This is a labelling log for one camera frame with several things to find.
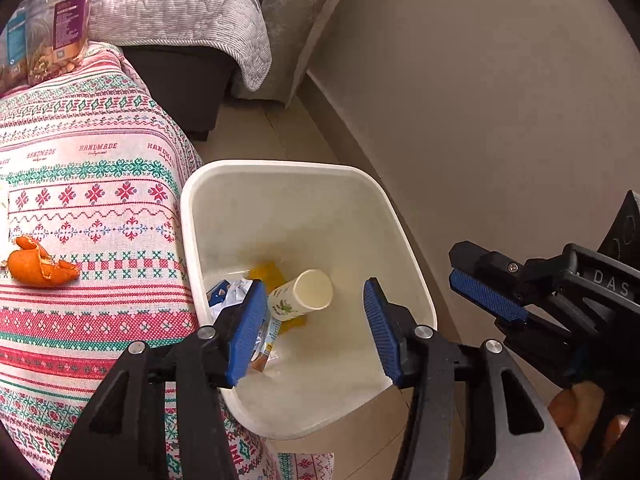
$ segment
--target trash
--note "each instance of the trash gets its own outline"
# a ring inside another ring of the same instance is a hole
[[[246,277],[249,280],[262,280],[265,288],[267,289],[267,294],[271,294],[276,288],[287,283],[287,280],[284,279],[284,276],[276,266],[275,262],[263,262],[255,266],[253,269],[249,270]],[[306,316],[295,317],[281,322],[278,334],[284,334],[292,328],[305,325]],[[274,353],[268,352],[268,354],[274,358]]]
[[[30,236],[18,236],[20,247],[9,254],[6,266],[14,280],[23,285],[51,288],[65,285],[80,277],[80,270],[65,260],[54,262],[43,246]]]
[[[72,72],[82,63],[91,0],[27,1],[29,85]]]
[[[242,303],[252,282],[253,280],[246,280],[244,278],[231,283],[227,280],[222,280],[207,293],[209,307],[214,321],[223,309]],[[264,365],[270,360],[273,342],[278,336],[279,330],[280,322],[271,317],[271,314],[267,311],[255,341],[254,356],[249,365],[251,368],[259,372],[264,370]]]
[[[18,8],[0,34],[0,94],[27,82],[26,10]]]
[[[288,321],[327,308],[333,297],[331,279],[322,270],[309,269],[276,288],[267,305],[273,317]]]

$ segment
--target white wall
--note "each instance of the white wall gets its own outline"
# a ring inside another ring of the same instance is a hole
[[[640,190],[640,55],[606,0],[343,0],[309,74],[465,342],[497,330],[449,290],[455,242],[520,261],[597,248]]]

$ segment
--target blue rubber pad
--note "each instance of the blue rubber pad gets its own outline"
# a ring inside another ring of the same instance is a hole
[[[495,317],[505,321],[527,320],[528,313],[524,307],[501,296],[461,270],[453,270],[449,276],[449,285],[451,290],[465,296]]]
[[[246,369],[254,354],[255,339],[267,311],[267,291],[264,288],[264,283],[255,281],[251,288],[254,287],[256,288],[255,293],[248,294],[245,298],[244,316],[242,316],[236,333],[229,343],[229,367],[226,370],[226,380],[233,386],[236,386],[246,374]]]
[[[397,384],[397,381],[402,376],[398,342],[386,321],[384,313],[385,305],[387,305],[386,299],[384,297],[381,298],[376,293],[376,289],[370,283],[370,280],[367,280],[364,284],[363,301],[364,311],[367,314],[367,320],[369,320],[369,327],[371,328],[373,341],[376,343],[382,368],[386,376],[394,384]]]

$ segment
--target curtain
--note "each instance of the curtain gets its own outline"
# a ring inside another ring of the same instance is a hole
[[[261,0],[271,46],[269,75],[255,92],[236,78],[233,95],[269,99],[288,105],[293,99],[311,54],[340,0]]]

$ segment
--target floor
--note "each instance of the floor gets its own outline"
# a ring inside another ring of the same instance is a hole
[[[206,142],[194,142],[204,162],[224,158],[338,161],[302,103],[228,100]],[[389,480],[396,465],[411,391],[392,386],[355,412],[297,440],[271,441],[279,452],[333,452],[333,480]],[[453,423],[451,478],[460,478],[463,427]]]

